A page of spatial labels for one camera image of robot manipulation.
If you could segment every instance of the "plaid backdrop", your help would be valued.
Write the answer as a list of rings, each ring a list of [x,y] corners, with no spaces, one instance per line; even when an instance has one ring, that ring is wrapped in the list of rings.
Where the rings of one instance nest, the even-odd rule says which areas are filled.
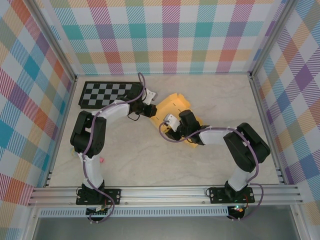
[[[320,234],[320,0],[299,1],[256,82],[285,173]]]
[[[0,1],[0,239],[17,239],[40,187],[71,80],[22,0]]]
[[[285,1],[37,0],[86,75],[247,72]]]
[[[261,41],[261,43],[259,45],[259,48],[258,48],[258,50],[256,51],[256,53],[254,55],[253,61],[252,61],[251,65],[250,65],[250,67],[248,69],[249,72],[251,72],[253,70],[253,68],[254,68],[254,66],[255,66],[255,64],[256,64],[259,56],[260,56],[260,53],[261,53],[262,49],[265,47],[265,45],[266,45],[266,43],[267,43],[267,41],[268,41],[268,39],[270,37],[270,34],[273,32],[273,30],[274,30],[274,28],[276,26],[276,22],[279,19],[279,17],[281,15],[281,13],[282,13],[287,1],[288,0],[281,0],[281,3],[279,5],[278,9],[276,10],[276,13],[275,13],[275,15],[274,15],[269,27],[268,27],[268,30],[266,31],[266,33],[265,33],[265,35],[264,35],[264,37],[263,37],[263,39],[262,39],[262,41]]]

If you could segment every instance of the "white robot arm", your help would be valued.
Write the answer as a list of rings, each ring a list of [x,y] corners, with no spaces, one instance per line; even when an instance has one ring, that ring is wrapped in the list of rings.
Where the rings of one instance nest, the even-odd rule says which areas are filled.
[[[101,189],[104,187],[104,179],[100,171],[100,157],[104,143],[106,127],[121,117],[128,116],[130,113],[136,113],[137,115],[144,115],[152,117],[156,114],[156,106],[151,104],[151,101],[155,99],[157,94],[145,89],[143,95],[137,101],[132,103],[125,103],[125,101],[133,99],[141,91],[140,85],[134,85],[134,89],[127,94],[126,97],[121,97],[114,101],[114,105],[110,106],[106,110],[96,110],[93,112],[82,111],[80,112],[76,124],[73,129],[73,133],[70,139],[70,143],[74,146],[81,161],[85,162],[85,170],[87,178],[83,181],[83,187],[93,189],[88,183],[88,179],[91,184]],[[94,134],[89,151],[83,156],[83,152],[87,148],[90,138],[90,132],[86,129],[90,129],[92,126],[93,117],[100,112],[94,123]]]
[[[86,198],[90,197],[90,204],[92,205],[101,203],[105,197],[101,194],[105,190],[105,185],[100,172],[99,153],[104,147],[107,125],[109,126],[117,119],[128,116],[130,113],[146,117],[152,117],[156,114],[157,108],[151,104],[156,93],[148,89],[138,100],[127,103],[128,100],[135,99],[138,95],[137,93],[140,92],[141,88],[133,90],[126,97],[117,99],[115,105],[103,111],[99,110],[100,114],[95,119],[92,136],[87,129],[92,127],[93,118],[99,111],[82,111],[78,116],[70,143],[74,146],[81,161],[85,162],[83,166],[86,178],[81,187],[82,192],[86,193]],[[180,119],[177,119],[172,114],[166,116],[164,123],[169,128],[165,135],[171,142],[181,142],[182,138],[192,135],[188,137],[188,141],[198,145],[226,144],[237,166],[232,176],[226,181],[224,188],[220,191],[223,192],[223,198],[229,203],[234,203],[239,198],[243,198],[244,192],[248,190],[249,180],[256,174],[256,163],[259,165],[270,154],[267,144],[247,123],[240,124],[236,130],[231,128],[215,128],[215,130],[211,130],[208,125],[200,126],[190,110],[182,111],[179,117]],[[92,138],[91,145],[86,151],[90,137]]]
[[[165,135],[173,141],[181,141],[181,138],[188,138],[192,143],[198,145],[224,145],[226,144],[236,163],[232,176],[224,185],[225,195],[232,201],[242,197],[243,191],[247,187],[250,179],[256,173],[257,164],[264,162],[271,153],[268,145],[254,131],[248,123],[242,123],[237,128],[218,128],[211,130],[211,126],[200,126],[194,114],[190,110],[182,111],[177,119],[172,114],[168,114],[164,122],[170,126]]]

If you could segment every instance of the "checkerboard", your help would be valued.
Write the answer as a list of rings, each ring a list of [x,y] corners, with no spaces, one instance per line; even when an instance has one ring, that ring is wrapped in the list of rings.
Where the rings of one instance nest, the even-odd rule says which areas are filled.
[[[126,94],[136,82],[86,81],[81,93],[81,109],[101,109]]]

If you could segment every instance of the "table surface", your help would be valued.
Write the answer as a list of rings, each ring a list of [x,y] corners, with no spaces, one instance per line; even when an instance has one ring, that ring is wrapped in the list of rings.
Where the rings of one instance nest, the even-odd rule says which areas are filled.
[[[173,93],[181,93],[205,125],[236,127],[249,123],[266,140],[260,116],[245,74],[147,75],[147,87],[158,93],[154,104]],[[50,187],[75,187],[83,182],[82,164],[71,154],[70,137],[82,109],[78,105],[85,81],[137,82],[137,75],[81,76],[66,121]],[[223,185],[236,164],[226,145],[192,148],[170,143],[158,133],[150,119],[119,119],[106,129],[100,164],[106,186]],[[278,184],[271,156],[260,164],[261,184]]]

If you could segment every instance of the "wire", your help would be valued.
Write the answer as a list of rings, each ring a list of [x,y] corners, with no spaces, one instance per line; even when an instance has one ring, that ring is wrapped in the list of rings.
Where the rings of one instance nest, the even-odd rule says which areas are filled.
[[[244,194],[244,197],[245,197],[245,200],[246,200],[246,208],[249,207],[249,200],[248,200],[248,197],[247,195]]]
[[[75,194],[76,194],[78,197],[80,197],[80,195],[78,194],[78,191],[79,191],[80,188],[81,188],[81,187],[78,187],[78,188],[75,190]]]
[[[104,199],[104,209],[109,210],[111,207],[112,207],[112,204],[110,204],[110,207],[108,207],[108,205],[107,205],[107,199],[105,198],[105,199]]]
[[[209,197],[209,195],[208,195],[208,190],[210,189],[210,187],[208,187],[206,190],[205,190],[205,192],[204,192],[204,194],[208,197],[208,198],[210,198]]]
[[[142,102],[147,98],[147,89],[145,88],[144,90],[145,90],[145,96],[144,96],[144,99],[141,100]]]
[[[161,135],[161,137],[163,137],[165,140],[167,140],[168,142],[170,143],[181,143],[189,138],[191,138],[192,136],[198,134],[198,133],[201,133],[201,132],[206,132],[206,131],[232,131],[234,133],[236,133],[237,135],[239,135],[239,137],[245,142],[245,144],[247,145],[247,147],[249,148],[252,156],[253,156],[253,159],[254,159],[254,163],[255,163],[255,173],[252,177],[250,177],[248,180],[247,180],[247,183],[249,183],[252,179],[256,178],[256,176],[258,175],[259,173],[259,162],[258,162],[258,159],[257,159],[257,155],[255,153],[255,151],[253,150],[253,148],[251,147],[249,141],[239,132],[237,131],[236,129],[234,128],[230,128],[230,127],[207,127],[207,128],[203,128],[203,129],[200,129],[198,131],[195,131],[193,133],[191,133],[189,136],[186,136],[185,138],[182,138],[180,140],[172,140],[170,138],[167,138],[163,132],[161,131],[161,127],[168,123],[169,121],[164,121],[162,122],[160,125],[159,125],[159,133]]]
[[[236,133],[236,134],[245,142],[245,144],[247,145],[247,147],[249,148],[249,150],[250,150],[250,152],[251,152],[251,154],[252,154],[252,156],[253,156],[254,163],[255,163],[255,173],[254,173],[254,175],[253,175],[252,177],[250,177],[246,182],[248,183],[248,185],[257,185],[257,186],[260,186],[260,188],[261,188],[261,198],[260,198],[257,206],[255,207],[255,209],[254,209],[249,215],[243,217],[242,220],[245,220],[245,219],[248,219],[249,217],[251,217],[252,214],[260,207],[260,205],[261,205],[261,203],[262,203],[262,200],[263,200],[263,198],[264,198],[264,188],[263,188],[263,186],[262,186],[261,184],[259,184],[259,183],[250,183],[250,181],[253,180],[254,178],[256,178],[256,176],[257,176],[258,173],[259,173],[259,162],[258,162],[257,155],[256,155],[255,151],[253,150],[253,148],[251,147],[249,141],[248,141],[239,131],[237,131],[237,130],[234,129],[234,128],[230,128],[230,127],[207,127],[207,128],[203,128],[203,129],[200,129],[200,130],[198,130],[198,131],[195,131],[195,132],[191,133],[189,136],[186,136],[185,138],[182,138],[182,139],[176,141],[176,140],[172,140],[172,139],[167,138],[167,137],[163,134],[163,132],[161,131],[161,127],[162,127],[164,124],[168,123],[168,122],[169,122],[169,121],[164,121],[164,122],[162,122],[162,123],[159,125],[158,130],[159,130],[159,133],[160,133],[161,137],[163,137],[165,140],[167,140],[167,141],[170,142],[170,143],[181,143],[181,142],[183,142],[183,141],[191,138],[193,135],[196,135],[196,134],[198,134],[198,133],[205,132],[205,131],[232,131],[232,132]]]
[[[138,118],[137,118],[137,119],[133,119],[133,118],[129,117],[129,115],[127,115],[127,117],[128,117],[129,119],[131,119],[132,121],[138,121],[139,118],[140,118],[140,114],[137,114],[137,115],[138,115]]]
[[[95,224],[99,224],[99,223],[103,223],[104,221],[106,221],[108,218],[110,218],[110,216],[114,213],[114,210],[115,210],[115,201],[113,200],[113,198],[111,196],[109,196],[108,194],[106,194],[105,192],[103,191],[100,191],[98,188],[96,188],[92,182],[90,181],[90,179],[88,178],[88,174],[87,174],[87,170],[86,170],[86,153],[89,151],[90,147],[91,147],[91,144],[92,144],[92,141],[93,141],[93,137],[94,137],[94,129],[95,129],[95,122],[96,122],[96,119],[97,117],[103,112],[105,111],[106,109],[108,108],[111,108],[113,106],[116,106],[116,105],[122,105],[122,104],[130,104],[136,100],[138,100],[139,98],[141,98],[141,96],[143,95],[144,93],[144,90],[146,89],[146,80],[145,80],[145,76],[139,72],[138,73],[138,78],[139,78],[139,81],[140,83],[142,84],[143,86],[143,89],[142,91],[140,92],[140,94],[135,97],[134,99],[131,99],[129,101],[122,101],[122,102],[113,102],[111,103],[110,105],[107,105],[105,107],[103,107],[101,110],[99,110],[93,117],[93,120],[92,120],[92,124],[91,124],[91,133],[90,133],[90,138],[89,138],[89,142],[88,142],[88,145],[86,147],[86,149],[84,150],[84,152],[82,153],[82,168],[83,168],[83,174],[84,174],[84,177],[86,179],[86,181],[88,182],[88,184],[94,189],[96,190],[98,193],[104,195],[105,197],[107,197],[108,199],[110,199],[111,203],[112,203],[112,210],[110,211],[110,213],[105,216],[102,220],[100,221],[93,221],[91,219],[91,215],[89,215],[89,220],[90,220],[90,223],[95,223]]]
[[[250,212],[247,216],[244,216],[244,217],[241,219],[242,221],[243,221],[243,220],[246,220],[246,219],[248,219],[248,218],[250,218],[250,217],[252,217],[252,215],[254,214],[254,212],[258,210],[258,208],[260,207],[260,205],[261,205],[261,203],[262,203],[262,200],[263,200],[263,198],[264,198],[264,194],[265,194],[265,192],[264,192],[264,187],[263,187],[261,184],[259,184],[259,183],[250,183],[250,185],[256,185],[256,186],[259,186],[259,187],[261,188],[261,198],[260,198],[258,204],[256,205],[256,207],[252,210],[252,212]]]

